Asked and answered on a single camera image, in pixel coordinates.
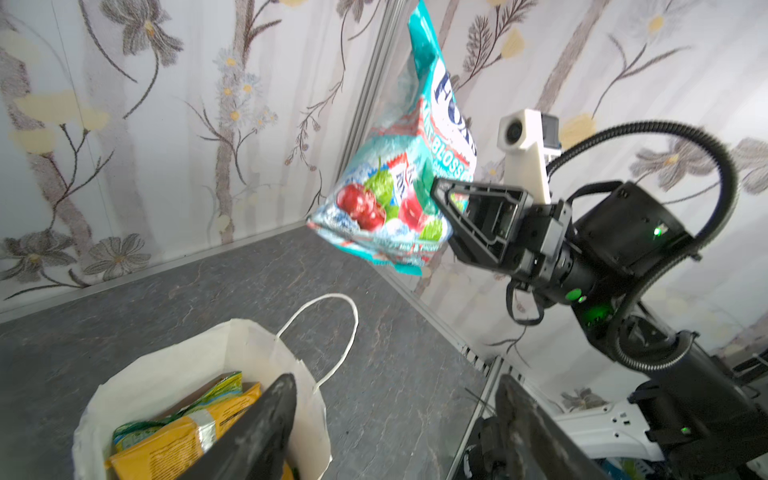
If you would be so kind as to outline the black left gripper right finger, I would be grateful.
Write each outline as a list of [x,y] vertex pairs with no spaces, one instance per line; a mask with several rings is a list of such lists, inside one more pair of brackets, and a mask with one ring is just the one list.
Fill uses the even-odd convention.
[[510,479],[606,479],[511,375],[499,378],[495,411]]

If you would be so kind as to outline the yellow chips snack bag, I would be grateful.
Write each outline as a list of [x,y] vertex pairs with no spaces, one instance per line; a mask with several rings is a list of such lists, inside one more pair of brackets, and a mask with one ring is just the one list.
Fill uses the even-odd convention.
[[[267,389],[243,387],[242,394],[187,414],[127,450],[113,450],[105,468],[119,479],[181,479]],[[280,479],[293,477],[286,458]]]

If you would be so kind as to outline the cartoon animal paper bag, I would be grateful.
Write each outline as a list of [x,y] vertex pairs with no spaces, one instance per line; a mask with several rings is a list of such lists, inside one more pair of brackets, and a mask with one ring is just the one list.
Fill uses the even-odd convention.
[[168,411],[216,377],[241,372],[246,383],[270,386],[280,375],[296,381],[297,407],[288,460],[302,479],[320,479],[331,461],[326,405],[321,388],[302,360],[257,322],[232,319],[170,347],[144,355],[100,385],[73,436],[77,479],[106,479],[114,450],[112,434],[132,420]]

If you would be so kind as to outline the green yellow snack bag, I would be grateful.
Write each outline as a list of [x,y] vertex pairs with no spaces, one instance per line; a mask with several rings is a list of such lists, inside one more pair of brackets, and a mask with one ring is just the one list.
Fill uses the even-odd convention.
[[112,434],[115,453],[127,450],[144,441],[160,429],[183,416],[212,406],[223,400],[243,393],[243,375],[241,371],[221,374],[206,384],[200,391],[192,393],[171,407],[168,413],[160,414],[150,420],[137,420],[117,427]]

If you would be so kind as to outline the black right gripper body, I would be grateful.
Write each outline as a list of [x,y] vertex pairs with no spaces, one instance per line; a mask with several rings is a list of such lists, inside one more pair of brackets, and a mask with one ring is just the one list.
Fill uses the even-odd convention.
[[562,200],[531,206],[508,244],[502,270],[523,282],[550,282],[571,219],[572,207]]

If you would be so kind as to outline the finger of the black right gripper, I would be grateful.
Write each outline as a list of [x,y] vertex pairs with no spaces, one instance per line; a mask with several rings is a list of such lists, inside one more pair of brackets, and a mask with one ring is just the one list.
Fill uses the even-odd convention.
[[529,207],[533,204],[532,195],[525,189],[517,186],[465,182],[446,178],[436,178],[434,180],[430,197],[435,203],[447,205],[451,194],[467,197],[498,197],[523,207]]
[[529,208],[529,198],[469,197],[461,210],[453,201],[447,204],[446,218],[454,238],[469,256],[470,263],[484,267],[500,266],[513,247]]

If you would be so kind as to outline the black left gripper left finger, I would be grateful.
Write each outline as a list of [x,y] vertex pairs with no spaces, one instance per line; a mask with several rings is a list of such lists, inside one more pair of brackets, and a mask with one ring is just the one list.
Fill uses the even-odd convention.
[[296,408],[295,377],[282,374],[180,478],[280,479]]

